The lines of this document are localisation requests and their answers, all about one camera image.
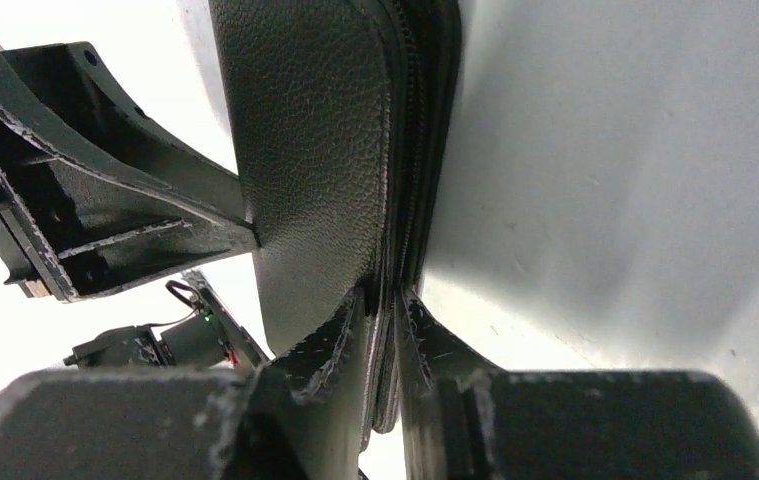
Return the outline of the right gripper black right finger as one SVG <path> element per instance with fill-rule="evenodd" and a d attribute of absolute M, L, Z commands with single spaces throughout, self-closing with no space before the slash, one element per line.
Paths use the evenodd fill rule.
<path fill-rule="evenodd" d="M 487 479 L 491 468 L 470 378 L 502 370 L 429 312 L 395 295 L 394 346 L 409 479 Z"/>

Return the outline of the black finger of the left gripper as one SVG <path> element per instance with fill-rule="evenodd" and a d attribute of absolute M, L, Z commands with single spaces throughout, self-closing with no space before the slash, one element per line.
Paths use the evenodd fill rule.
<path fill-rule="evenodd" d="M 0 51 L 0 259 L 62 302 L 256 248 L 238 177 L 161 127 L 87 42 Z"/>

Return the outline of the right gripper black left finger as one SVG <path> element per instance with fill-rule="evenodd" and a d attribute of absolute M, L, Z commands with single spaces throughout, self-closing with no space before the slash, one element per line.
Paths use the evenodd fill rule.
<path fill-rule="evenodd" d="M 284 435 L 306 479 L 357 479 L 367 374 L 368 315 L 348 291 L 314 332 L 257 376 L 253 413 Z"/>

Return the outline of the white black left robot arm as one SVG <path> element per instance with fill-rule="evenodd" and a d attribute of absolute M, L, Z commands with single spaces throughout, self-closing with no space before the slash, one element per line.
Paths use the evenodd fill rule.
<path fill-rule="evenodd" d="M 30 298 L 78 302 L 164 280 L 188 309 L 135 313 L 68 366 L 255 367 L 265 354 L 200 271 L 253 251 L 241 185 L 161 127 L 87 43 L 0 51 L 0 258 Z"/>

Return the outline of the black zippered tool case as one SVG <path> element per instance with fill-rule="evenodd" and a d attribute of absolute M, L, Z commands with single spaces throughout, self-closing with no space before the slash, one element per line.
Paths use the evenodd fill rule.
<path fill-rule="evenodd" d="M 421 278 L 459 72 L 455 1 L 214 1 L 212 26 L 267 341 L 344 293 L 372 324 L 362 424 L 398 415 L 394 293 Z"/>

